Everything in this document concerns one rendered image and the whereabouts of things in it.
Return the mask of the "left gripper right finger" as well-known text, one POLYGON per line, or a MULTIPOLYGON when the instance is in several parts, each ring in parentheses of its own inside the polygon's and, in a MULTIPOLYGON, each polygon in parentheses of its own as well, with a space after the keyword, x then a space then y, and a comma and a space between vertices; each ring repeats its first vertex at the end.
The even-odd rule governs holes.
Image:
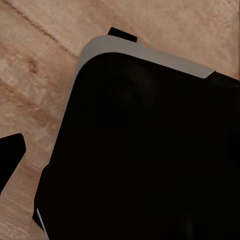
POLYGON ((224 151, 235 165, 240 173, 240 135, 235 133, 229 133, 227 135, 224 151))

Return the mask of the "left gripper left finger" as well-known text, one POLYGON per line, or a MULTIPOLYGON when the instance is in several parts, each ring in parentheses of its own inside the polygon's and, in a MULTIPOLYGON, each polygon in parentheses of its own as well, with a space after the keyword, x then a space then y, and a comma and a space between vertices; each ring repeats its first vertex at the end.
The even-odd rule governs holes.
POLYGON ((26 152, 22 133, 0 138, 0 193, 26 152))

